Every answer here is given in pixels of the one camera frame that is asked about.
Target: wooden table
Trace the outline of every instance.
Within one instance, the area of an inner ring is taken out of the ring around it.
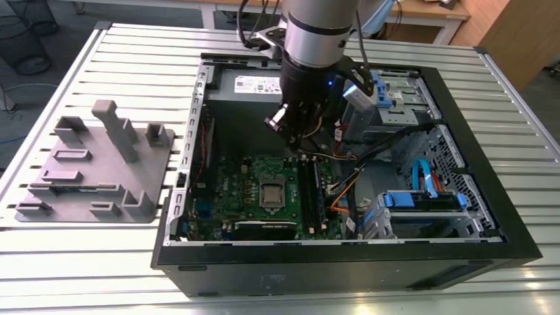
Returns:
[[[277,1],[280,1],[281,5],[281,0],[269,0],[268,13],[272,13]],[[203,14],[203,27],[215,30],[215,12],[237,11],[240,0],[85,0],[84,2],[197,9]],[[261,10],[261,0],[249,0],[244,12],[257,13]],[[395,23],[397,14],[399,8],[395,5],[387,22]],[[471,15],[460,3],[453,10],[447,10],[437,3],[427,3],[423,0],[405,0],[403,2],[401,23],[440,27],[441,29],[433,41],[433,44],[437,45],[449,44],[463,21],[467,21],[469,17]]]

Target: open computer tower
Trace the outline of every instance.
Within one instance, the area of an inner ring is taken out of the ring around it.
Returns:
[[[387,106],[356,110],[329,82],[295,154],[264,124],[280,64],[203,55],[152,258],[187,296],[444,289],[541,257],[437,70],[371,69]]]

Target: motherboard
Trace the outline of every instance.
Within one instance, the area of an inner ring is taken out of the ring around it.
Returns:
[[[328,160],[305,157],[220,158],[212,199],[197,199],[201,240],[340,239],[340,219],[327,217]]]

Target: slotted aluminum surface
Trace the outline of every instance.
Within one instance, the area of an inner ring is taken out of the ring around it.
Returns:
[[[200,53],[251,54],[231,31],[113,24],[96,30],[0,180],[0,312],[68,314],[557,314],[560,164],[556,144],[499,70],[472,49],[368,41],[371,62],[439,68],[544,258],[439,292],[188,299],[149,268],[151,224],[19,223],[13,204],[37,177],[61,115],[100,125],[91,106],[119,105],[135,126],[185,131]],[[360,58],[357,43],[347,53]],[[175,139],[176,152],[181,139]],[[169,167],[176,167],[172,154]],[[164,185],[172,185],[172,172]]]

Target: robotic arm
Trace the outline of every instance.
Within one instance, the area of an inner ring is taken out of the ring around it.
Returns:
[[[284,0],[280,26],[285,28],[260,33],[260,39],[281,53],[283,99],[265,124],[292,150],[299,149],[305,131],[327,110],[336,76],[353,83],[363,98],[373,95],[368,65],[344,55],[359,4],[360,0]]]

